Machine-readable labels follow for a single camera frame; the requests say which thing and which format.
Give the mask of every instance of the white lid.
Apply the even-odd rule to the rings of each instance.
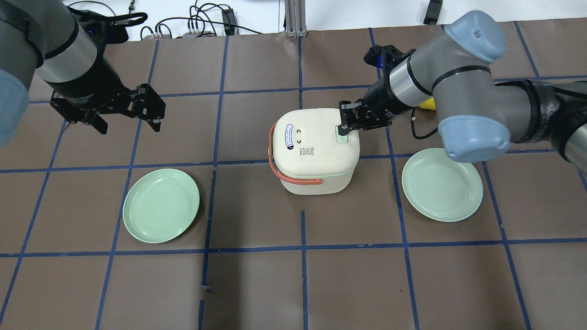
[[[281,117],[273,134],[274,159],[284,175],[293,178],[337,176],[355,168],[359,134],[338,135],[339,109],[302,109]]]

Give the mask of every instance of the red handle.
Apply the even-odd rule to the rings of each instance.
[[[294,179],[285,176],[281,173],[273,164],[273,132],[275,131],[275,125],[277,122],[271,126],[271,130],[269,131],[269,166],[271,166],[271,170],[273,174],[275,174],[281,180],[292,183],[292,184],[322,184],[322,179]]]

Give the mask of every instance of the gray robot arm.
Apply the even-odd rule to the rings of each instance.
[[[70,123],[106,134],[100,114],[120,113],[159,131],[165,111],[159,95],[148,84],[125,87],[103,58],[106,41],[90,38],[60,0],[0,0],[0,36],[0,145],[10,141],[28,106],[35,72],[53,87],[50,105]]]
[[[487,14],[465,14],[417,51],[387,47],[374,50],[383,77],[362,99],[339,104],[340,134],[388,126],[433,96],[449,158],[489,160],[510,143],[548,140],[587,173],[587,82],[495,85],[489,64],[505,52],[505,36]]]

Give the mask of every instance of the light blue joint cap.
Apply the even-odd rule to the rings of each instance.
[[[457,44],[485,63],[493,63],[505,53],[504,32],[482,11],[470,11],[444,30]]]
[[[29,91],[15,76],[0,69],[0,146],[12,140],[29,105]]]
[[[448,117],[438,124],[438,132],[448,158],[459,163],[497,158],[510,148],[510,131],[482,116]]]

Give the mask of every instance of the round plate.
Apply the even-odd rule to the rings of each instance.
[[[194,221],[200,192],[182,171],[162,169],[142,177],[124,199],[122,217],[129,233],[145,243],[176,238]]]
[[[470,217],[481,205],[483,183],[470,163],[450,160],[444,149],[416,153],[402,174],[407,200],[428,218],[453,222]]]

